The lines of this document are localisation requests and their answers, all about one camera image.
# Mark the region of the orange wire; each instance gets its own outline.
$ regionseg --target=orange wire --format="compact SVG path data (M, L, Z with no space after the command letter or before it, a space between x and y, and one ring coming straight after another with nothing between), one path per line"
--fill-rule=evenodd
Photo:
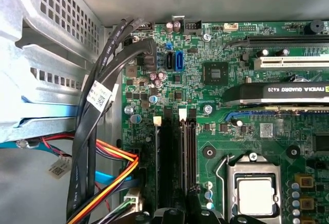
M130 157L133 157L133 158L137 157L137 155L131 154L131 153L126 152L126 151L122 151L121 149L116 148L115 146L112 146L112 145L110 145L110 144L108 144L108 143L105 143L105 142L103 142L102 140L97 139L96 141L97 141L98 143L100 143L101 145L103 145L104 147L111 148L111 149L113 149L113 150L115 150L115 151L118 151L118 152L120 152L120 153L125 154L126 156L130 156Z
M97 203L102 201L104 196L107 195L119 182L124 180L138 165L138 157L136 156L134 162L129 165L117 178L115 181L113 181L112 184L109 186L105 187L105 190L99 194L97 197L95 197L81 212L79 212L71 221L68 222L68 224L74 224L77 223L84 215L86 212L88 212L91 208L93 208Z

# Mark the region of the cpu socket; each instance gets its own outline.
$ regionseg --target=cpu socket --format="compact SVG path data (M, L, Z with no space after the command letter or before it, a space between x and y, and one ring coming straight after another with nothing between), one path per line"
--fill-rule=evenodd
M228 165L228 219L249 215L267 224L281 224L280 167L258 155L244 155Z

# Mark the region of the pcie slot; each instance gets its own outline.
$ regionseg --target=pcie slot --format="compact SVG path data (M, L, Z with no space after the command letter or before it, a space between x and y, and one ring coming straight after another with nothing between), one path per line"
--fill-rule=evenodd
M254 61L255 70L298 70L303 68L324 69L329 67L329 57L260 57Z
M195 123L185 122L180 128L179 184L185 194L196 183Z
M225 45L230 47L321 47L329 45L329 35L250 35Z

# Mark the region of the sata port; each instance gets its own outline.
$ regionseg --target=sata port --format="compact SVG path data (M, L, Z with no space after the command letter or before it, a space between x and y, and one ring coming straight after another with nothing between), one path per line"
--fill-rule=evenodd
M176 52L176 60L175 60L175 71L183 71L184 67L184 53L183 51Z
M137 28L138 31L142 31L142 32L153 32L154 30L154 22L145 22L144 24L142 24L141 26L139 26Z
M174 54L173 54L173 52L168 52L167 53L166 68L167 68L167 70L173 70L173 68L174 68Z

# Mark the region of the integrated circuit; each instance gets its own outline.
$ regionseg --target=integrated circuit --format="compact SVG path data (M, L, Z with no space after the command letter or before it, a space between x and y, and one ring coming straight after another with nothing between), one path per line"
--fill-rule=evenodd
M227 62L203 63L203 81L205 85L227 85L228 63Z

